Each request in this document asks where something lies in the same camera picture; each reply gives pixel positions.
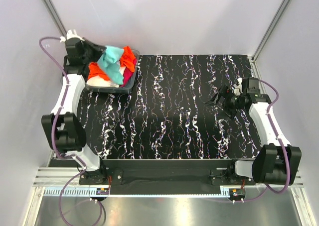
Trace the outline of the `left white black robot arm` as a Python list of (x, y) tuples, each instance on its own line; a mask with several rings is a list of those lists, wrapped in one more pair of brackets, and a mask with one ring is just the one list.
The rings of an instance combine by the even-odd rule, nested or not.
[(82, 168), (81, 176), (96, 184), (108, 177), (102, 159), (87, 145), (85, 129), (77, 117), (79, 100), (88, 78), (88, 65), (97, 61), (106, 47), (79, 36), (75, 30), (58, 37), (65, 45), (63, 64), (45, 51), (62, 72), (62, 88), (50, 114), (43, 115), (41, 125), (50, 148), (59, 159), (73, 159)]

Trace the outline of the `teal t shirt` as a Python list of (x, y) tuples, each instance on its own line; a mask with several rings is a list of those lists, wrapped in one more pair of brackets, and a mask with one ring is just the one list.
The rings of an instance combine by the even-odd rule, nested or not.
[(110, 45), (106, 45), (105, 48), (97, 64), (110, 80), (117, 85), (122, 85), (124, 77), (120, 72), (120, 58), (124, 49)]

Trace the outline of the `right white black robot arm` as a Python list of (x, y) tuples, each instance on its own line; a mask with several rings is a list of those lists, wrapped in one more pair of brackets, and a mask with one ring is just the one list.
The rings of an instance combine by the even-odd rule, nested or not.
[(230, 119), (234, 119), (238, 111), (245, 111), (253, 120), (261, 141), (262, 148), (256, 158), (236, 160), (226, 172), (226, 178), (234, 185), (245, 177), (256, 183), (290, 186), (294, 183), (302, 152), (285, 138), (274, 116), (275, 101), (261, 93), (260, 82), (258, 78), (239, 78), (233, 87), (222, 86), (206, 102), (213, 106), (221, 103)]

